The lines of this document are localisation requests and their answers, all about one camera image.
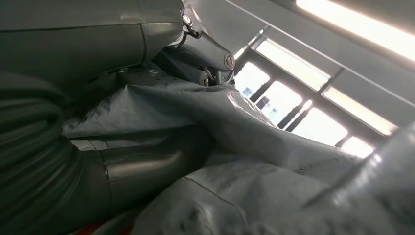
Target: window frame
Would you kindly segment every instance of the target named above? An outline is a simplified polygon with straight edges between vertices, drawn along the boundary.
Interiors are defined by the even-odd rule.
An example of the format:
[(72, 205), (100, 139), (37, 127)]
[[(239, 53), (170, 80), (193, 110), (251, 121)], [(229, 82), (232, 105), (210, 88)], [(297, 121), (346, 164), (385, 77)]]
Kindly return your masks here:
[[(253, 45), (258, 45), (260, 42), (264, 41), (264, 37), (259, 37)], [(251, 96), (251, 101), (256, 102), (272, 85), (274, 81), (279, 81), (282, 84), (288, 86), (290, 89), (298, 93), (302, 98), (301, 102), (297, 107), (295, 107), (279, 124), (279, 128), (283, 128), (288, 124), (292, 118), (302, 109), (303, 105), (308, 101), (312, 100), (313, 104), (307, 108), (300, 116), (294, 120), (291, 125), (286, 129), (286, 131), (291, 132), (298, 124), (307, 116), (308, 112), (313, 108), (318, 108), (322, 112), (329, 115), (331, 118), (336, 120), (339, 124), (344, 126), (349, 134), (345, 136), (344, 139), (340, 140), (335, 146), (341, 146), (345, 141), (348, 140), (351, 136), (356, 136), (364, 142), (368, 143), (370, 146), (378, 147), (381, 146), (388, 137), (374, 130), (368, 124), (361, 122), (359, 119), (351, 115), (349, 112), (340, 108), (336, 104), (332, 103), (330, 100), (326, 99), (323, 96), (323, 92), (327, 90), (330, 86), (333, 79), (342, 71), (342, 69), (333, 77), (331, 77), (327, 83), (325, 83), (319, 91), (315, 91), (310, 88), (300, 80), (293, 77), (291, 74), (287, 73), (285, 70), (281, 69), (279, 66), (275, 65), (268, 58), (260, 54), (259, 52), (253, 50), (251, 47), (245, 49), (244, 53), (236, 60), (235, 66), (235, 75), (243, 68), (246, 62), (251, 62), (259, 69), (264, 71), (270, 76), (270, 80), (265, 83), (256, 93)]]

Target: plastic sheet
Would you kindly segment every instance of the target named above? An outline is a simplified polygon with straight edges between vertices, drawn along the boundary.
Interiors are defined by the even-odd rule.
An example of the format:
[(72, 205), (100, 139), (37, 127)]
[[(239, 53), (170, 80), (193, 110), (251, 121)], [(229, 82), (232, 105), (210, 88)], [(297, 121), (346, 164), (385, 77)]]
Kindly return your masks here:
[[(86, 149), (94, 149), (88, 142), (97, 143), (102, 136), (201, 123), (215, 136), (218, 148), (228, 153), (326, 183), (335, 182), (358, 161), (337, 148), (278, 129), (250, 100), (228, 86), (204, 87), (157, 71), (124, 72), (123, 76), (128, 85), (100, 102), (81, 121), (67, 121), (65, 136), (77, 138), (78, 143), (88, 137), (83, 148), (88, 145)], [(145, 144), (131, 138), (119, 138), (112, 145), (100, 143), (99, 149)]]

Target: window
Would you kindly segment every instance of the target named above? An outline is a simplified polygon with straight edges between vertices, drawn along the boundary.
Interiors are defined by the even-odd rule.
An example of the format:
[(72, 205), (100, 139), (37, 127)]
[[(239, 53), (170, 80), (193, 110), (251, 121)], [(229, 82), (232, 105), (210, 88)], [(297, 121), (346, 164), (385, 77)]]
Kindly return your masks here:
[(271, 40), (264, 41), (256, 50), (316, 91), (330, 78), (327, 73), (307, 63), (301, 58), (298, 58), (296, 55)]
[(235, 76), (235, 87), (246, 97), (250, 98), (268, 80), (270, 80), (270, 77), (264, 71), (247, 62)]
[(293, 134), (335, 146), (347, 135), (347, 130), (317, 108), (312, 108)]
[(305, 110), (307, 110), (308, 108), (310, 108), (310, 106), (313, 104), (312, 100), (308, 100), (300, 109), (300, 111), (298, 113), (296, 113), (296, 115), (291, 119), (291, 121), (289, 123), (287, 123), (287, 125), (285, 125), (283, 127), (283, 130), (286, 130)]
[(397, 126), (393, 123), (333, 87), (329, 88), (323, 95), (384, 135), (390, 135), (397, 129)]
[(350, 137), (342, 146), (344, 152), (365, 158), (373, 152), (373, 148), (357, 137)]
[(415, 37), (327, 0), (297, 0), (297, 6), (415, 61)]
[(299, 94), (276, 81), (258, 99), (256, 105), (273, 124), (278, 125), (301, 101)]
[(250, 45), (252, 45), (252, 43), (254, 43), (254, 41), (261, 35), (261, 34), (263, 34), (264, 33), (264, 30), (263, 29), (261, 29), (260, 31), (259, 31), (259, 33), (255, 36), (255, 37), (253, 37), (249, 42), (248, 42), (248, 44), (246, 45), (246, 46), (244, 46), (243, 48), (241, 48), (233, 57), (235, 58), (235, 60), (237, 60), (244, 52), (245, 52), (245, 50), (250, 46)]

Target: metal bolt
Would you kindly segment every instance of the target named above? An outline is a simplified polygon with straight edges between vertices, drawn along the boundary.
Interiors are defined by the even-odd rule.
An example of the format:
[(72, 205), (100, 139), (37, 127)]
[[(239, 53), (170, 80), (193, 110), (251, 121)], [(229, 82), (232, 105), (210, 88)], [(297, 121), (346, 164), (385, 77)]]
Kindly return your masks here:
[(233, 69), (234, 65), (235, 65), (235, 58), (233, 57), (232, 54), (227, 54), (225, 55), (225, 65), (228, 69)]
[(187, 25), (192, 26), (193, 24), (192, 19), (188, 15), (184, 14), (182, 16), (182, 19)]

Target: protective cover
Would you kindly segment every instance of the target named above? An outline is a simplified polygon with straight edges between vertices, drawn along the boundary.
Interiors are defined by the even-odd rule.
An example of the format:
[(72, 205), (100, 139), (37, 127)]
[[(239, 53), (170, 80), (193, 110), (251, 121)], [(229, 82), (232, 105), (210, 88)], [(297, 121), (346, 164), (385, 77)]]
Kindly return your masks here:
[(204, 87), (162, 72), (124, 71), (127, 85), (69, 119), (64, 135), (80, 150), (154, 145), (137, 133), (202, 124), (217, 146), (205, 164), (93, 234), (225, 234), (284, 215), (342, 178), (358, 159), (279, 130), (229, 86)]
[(81, 120), (64, 124), (63, 134), (76, 139), (72, 142), (81, 150), (143, 146), (161, 140), (102, 137), (202, 124), (218, 142), (209, 165), (248, 158), (330, 184), (358, 161), (337, 148), (278, 129), (232, 87), (204, 87), (155, 70), (125, 71), (122, 77), (125, 87)]

